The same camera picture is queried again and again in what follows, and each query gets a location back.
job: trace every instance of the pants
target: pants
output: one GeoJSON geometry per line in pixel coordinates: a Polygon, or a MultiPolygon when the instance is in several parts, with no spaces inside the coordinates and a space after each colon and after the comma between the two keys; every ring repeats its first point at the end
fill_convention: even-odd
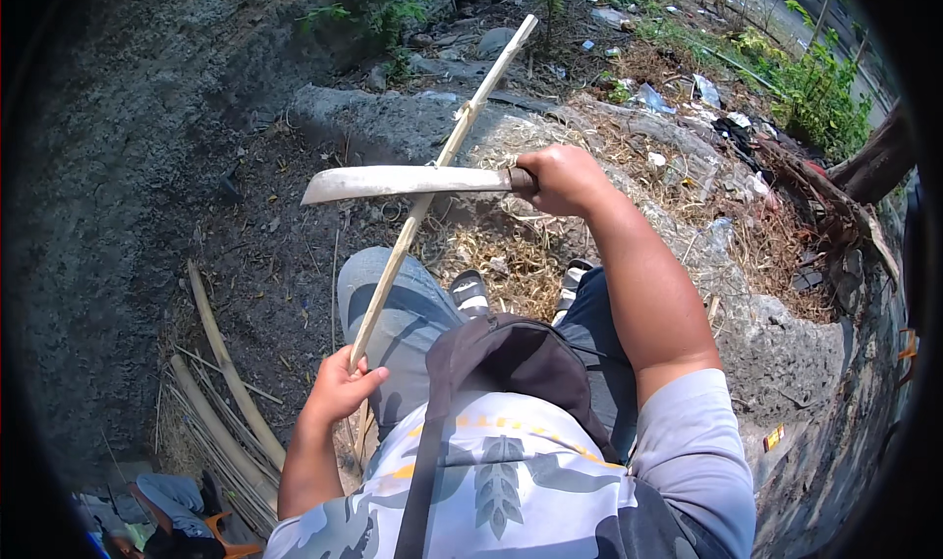
{"type": "MultiPolygon", "coordinates": [[[[389,254],[388,248],[362,250],[337,275],[337,305],[348,344],[357,337],[389,254]]],[[[387,381],[370,398],[381,441],[428,401],[425,353],[442,333],[466,321],[468,317],[455,308],[429,271],[408,256],[367,344],[370,368],[390,369],[387,381]]],[[[601,267],[583,275],[576,299],[556,329],[572,345],[605,354],[576,351],[589,376],[592,409],[606,425],[619,458],[626,461],[638,421],[636,379],[616,336],[601,267]]]]}
{"type": "Polygon", "coordinates": [[[145,494],[155,506],[171,518],[173,528],[182,530],[187,536],[212,538],[213,531],[194,512],[203,512],[200,489],[190,477],[148,473],[138,475],[136,483],[140,493],[145,494]]]}

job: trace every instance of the machete handle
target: machete handle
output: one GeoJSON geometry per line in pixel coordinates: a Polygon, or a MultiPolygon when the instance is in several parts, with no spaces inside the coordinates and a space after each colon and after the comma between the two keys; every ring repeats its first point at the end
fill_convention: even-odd
{"type": "Polygon", "coordinates": [[[540,191],[540,185],[536,183],[536,176],[523,168],[510,168],[507,171],[507,177],[511,182],[512,193],[533,196],[540,191]]]}

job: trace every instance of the foot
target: foot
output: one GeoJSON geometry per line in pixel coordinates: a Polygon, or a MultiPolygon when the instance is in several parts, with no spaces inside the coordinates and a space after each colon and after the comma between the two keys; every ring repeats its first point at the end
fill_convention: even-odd
{"type": "Polygon", "coordinates": [[[576,289],[580,285],[580,279],[588,270],[594,268],[593,264],[584,258],[573,258],[567,265],[567,271],[563,273],[563,282],[560,286],[560,299],[556,302],[556,314],[554,322],[556,326],[563,320],[563,317],[570,311],[573,302],[576,300],[576,289]]]}
{"type": "Polygon", "coordinates": [[[485,279],[475,269],[459,272],[449,287],[449,295],[458,311],[472,319],[489,314],[485,279]]]}
{"type": "Polygon", "coordinates": [[[203,513],[206,517],[216,516],[222,512],[219,488],[209,471],[203,470],[203,486],[200,488],[200,497],[203,498],[203,513]]]}

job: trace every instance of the camouflage t-shirt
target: camouflage t-shirt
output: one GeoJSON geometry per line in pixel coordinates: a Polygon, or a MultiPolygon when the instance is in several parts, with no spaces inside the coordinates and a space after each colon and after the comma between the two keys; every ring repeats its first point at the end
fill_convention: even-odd
{"type": "MultiPolygon", "coordinates": [[[[265,559],[391,557],[424,414],[389,434],[357,492],[282,521],[265,559]]],[[[452,418],[427,557],[749,556],[752,479],[719,370],[681,377],[645,403],[629,470],[605,463],[543,400],[466,392],[452,418]]]]}

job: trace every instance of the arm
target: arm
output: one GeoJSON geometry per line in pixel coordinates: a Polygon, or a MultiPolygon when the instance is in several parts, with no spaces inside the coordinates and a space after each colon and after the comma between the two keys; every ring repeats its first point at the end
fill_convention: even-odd
{"type": "Polygon", "coordinates": [[[529,199],[538,209],[580,216],[589,226],[606,268],[619,343],[635,371],[639,408],[678,377],[721,368],[688,272],[588,152],[551,146],[519,156],[518,166],[537,178],[540,191],[529,199]]]}
{"type": "Polygon", "coordinates": [[[171,517],[167,516],[157,504],[151,502],[145,494],[141,493],[137,483],[129,482],[127,484],[127,490],[131,492],[131,495],[137,498],[140,503],[147,506],[148,510],[154,515],[154,518],[158,518],[158,526],[161,529],[168,534],[173,532],[173,520],[171,520],[171,517]]]}
{"type": "Polygon", "coordinates": [[[360,359],[353,375],[347,372],[352,346],[345,346],[321,363],[304,409],[298,416],[278,485],[278,519],[304,514],[320,503],[342,498],[334,441],[334,423],[354,412],[389,376],[385,367],[367,370],[360,359]]]}

